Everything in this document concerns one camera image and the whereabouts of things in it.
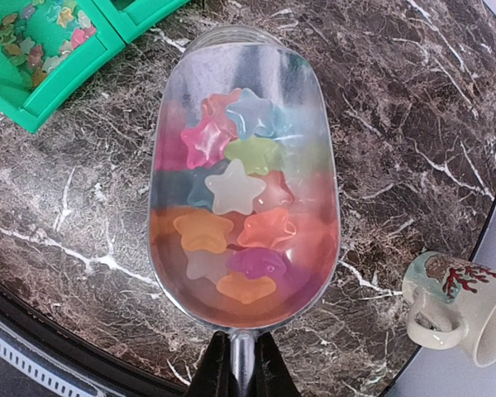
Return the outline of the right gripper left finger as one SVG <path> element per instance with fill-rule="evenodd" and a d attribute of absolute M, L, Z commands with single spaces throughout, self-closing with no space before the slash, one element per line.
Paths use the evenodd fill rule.
<path fill-rule="evenodd" d="M 231 373 L 231 344 L 224 332 L 212 336 L 192 380 L 192 396 L 227 397 L 234 395 Z"/>

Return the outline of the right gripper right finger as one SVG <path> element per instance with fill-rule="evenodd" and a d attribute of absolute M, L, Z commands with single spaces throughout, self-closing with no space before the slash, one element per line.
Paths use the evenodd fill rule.
<path fill-rule="evenodd" d="M 300 396 L 270 332 L 259 336 L 255 344 L 255 372 L 251 395 L 256 397 Z"/>

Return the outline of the orange star candy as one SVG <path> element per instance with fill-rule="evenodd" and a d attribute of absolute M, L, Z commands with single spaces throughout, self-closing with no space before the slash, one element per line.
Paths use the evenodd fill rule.
<path fill-rule="evenodd" d="M 232 221 L 206 211 L 195 211 L 174 220 L 174 228 L 181 236 L 185 251 L 223 253 L 233 227 Z"/>
<path fill-rule="evenodd" d="M 277 284 L 268 276 L 248 279 L 242 273 L 233 271 L 217 282 L 216 289 L 241 304 L 253 304 L 275 292 Z"/>

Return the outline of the purple star candy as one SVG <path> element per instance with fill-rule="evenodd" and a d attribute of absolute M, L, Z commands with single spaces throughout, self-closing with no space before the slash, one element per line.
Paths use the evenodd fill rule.
<path fill-rule="evenodd" d="M 234 253 L 227 261 L 227 269 L 242 273 L 249 280 L 264 276 L 274 279 L 283 276 L 288 265 L 277 251 L 255 247 Z"/>

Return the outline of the coral star candy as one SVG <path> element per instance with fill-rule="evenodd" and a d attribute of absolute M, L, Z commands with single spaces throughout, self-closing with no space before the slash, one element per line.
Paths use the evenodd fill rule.
<path fill-rule="evenodd" d="M 274 248 L 297 233 L 286 208 L 273 208 L 248 216 L 237 243 L 243 247 Z"/>

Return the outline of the white star candy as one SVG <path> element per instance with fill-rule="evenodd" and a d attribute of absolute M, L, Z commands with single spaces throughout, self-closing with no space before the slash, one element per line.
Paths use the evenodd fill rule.
<path fill-rule="evenodd" d="M 213 194 L 212 212 L 216 215 L 229 212 L 250 215 L 254 210 L 253 200 L 266 188 L 262 179 L 246 174 L 238 159 L 232 160 L 222 174 L 206 177 L 204 183 Z"/>

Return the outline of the metal scoop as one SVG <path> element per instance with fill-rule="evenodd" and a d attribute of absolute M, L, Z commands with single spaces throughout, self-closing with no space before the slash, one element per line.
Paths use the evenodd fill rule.
<path fill-rule="evenodd" d="M 255 341 L 309 310 L 336 268 L 340 214 L 322 91 L 280 44 L 195 44 L 158 119 L 149 253 L 165 296 L 230 340 L 235 393 Z"/>

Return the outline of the green star candy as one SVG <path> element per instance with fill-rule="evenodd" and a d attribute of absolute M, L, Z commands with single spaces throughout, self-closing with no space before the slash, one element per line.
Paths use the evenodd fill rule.
<path fill-rule="evenodd" d="M 228 160 L 240 160 L 249 175 L 267 175 L 283 169 L 282 146 L 268 138 L 252 136 L 246 141 L 231 141 L 224 154 Z"/>

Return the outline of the pink star candy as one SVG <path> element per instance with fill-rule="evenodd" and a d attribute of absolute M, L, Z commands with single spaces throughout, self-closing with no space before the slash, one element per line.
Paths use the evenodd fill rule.
<path fill-rule="evenodd" d="M 196 127 L 185 128 L 180 137 L 188 148 L 186 165 L 190 170 L 210 168 L 223 160 L 224 151 L 234 138 L 210 117 L 204 117 Z"/>

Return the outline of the pale blue star candy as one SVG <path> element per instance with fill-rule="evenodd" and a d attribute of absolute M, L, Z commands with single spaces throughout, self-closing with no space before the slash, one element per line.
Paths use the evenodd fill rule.
<path fill-rule="evenodd" d="M 226 107 L 226 115 L 236 125 L 242 141 L 252 136 L 270 137 L 273 133 L 273 104 L 260 98 L 249 88 L 243 88 L 238 100 Z"/>

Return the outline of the green bin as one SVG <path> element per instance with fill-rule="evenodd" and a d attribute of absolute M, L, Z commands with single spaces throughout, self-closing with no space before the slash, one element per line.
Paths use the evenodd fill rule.
<path fill-rule="evenodd" d="M 189 0 L 93 0 L 119 36 L 130 43 Z"/>
<path fill-rule="evenodd" d="M 123 47 L 92 1 L 0 1 L 0 112 L 36 132 Z"/>

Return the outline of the clear glass jar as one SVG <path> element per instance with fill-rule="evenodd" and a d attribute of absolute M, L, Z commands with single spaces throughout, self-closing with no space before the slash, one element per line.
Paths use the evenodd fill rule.
<path fill-rule="evenodd" d="M 282 45 L 274 36 L 252 26 L 230 25 L 215 26 L 193 40 L 186 48 L 184 55 L 213 45 L 232 43 L 264 43 Z"/>

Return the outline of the beige ceramic mug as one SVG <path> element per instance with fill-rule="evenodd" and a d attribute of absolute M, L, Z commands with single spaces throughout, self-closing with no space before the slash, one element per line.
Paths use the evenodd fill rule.
<path fill-rule="evenodd" d="M 496 362 L 496 270 L 427 251 L 409 265 L 402 292 L 413 342 L 440 351 L 458 347 L 480 368 Z"/>

